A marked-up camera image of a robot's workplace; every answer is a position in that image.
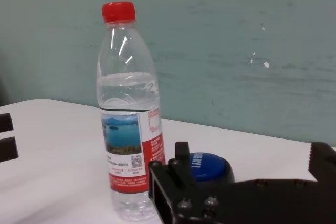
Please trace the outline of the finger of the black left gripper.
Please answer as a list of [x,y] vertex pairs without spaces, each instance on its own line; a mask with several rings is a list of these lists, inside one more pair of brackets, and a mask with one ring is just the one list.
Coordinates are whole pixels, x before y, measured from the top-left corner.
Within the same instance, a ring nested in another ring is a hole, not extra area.
[[12,117],[10,113],[0,115],[0,132],[7,132],[13,130]]
[[18,158],[18,151],[15,137],[8,137],[0,140],[0,162],[6,162]]

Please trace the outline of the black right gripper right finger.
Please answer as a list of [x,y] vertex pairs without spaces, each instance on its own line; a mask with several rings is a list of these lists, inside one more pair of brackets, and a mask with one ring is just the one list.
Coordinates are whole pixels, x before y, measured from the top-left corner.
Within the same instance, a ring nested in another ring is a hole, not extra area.
[[326,143],[311,143],[308,171],[319,183],[335,183],[335,150]]

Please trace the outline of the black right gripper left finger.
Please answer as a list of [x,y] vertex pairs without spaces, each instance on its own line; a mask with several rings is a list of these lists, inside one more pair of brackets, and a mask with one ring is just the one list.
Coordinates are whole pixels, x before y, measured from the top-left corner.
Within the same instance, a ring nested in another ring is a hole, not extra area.
[[175,157],[168,162],[169,175],[172,177],[176,187],[180,190],[187,190],[195,186],[196,180],[190,170],[190,150],[188,142],[175,143]]

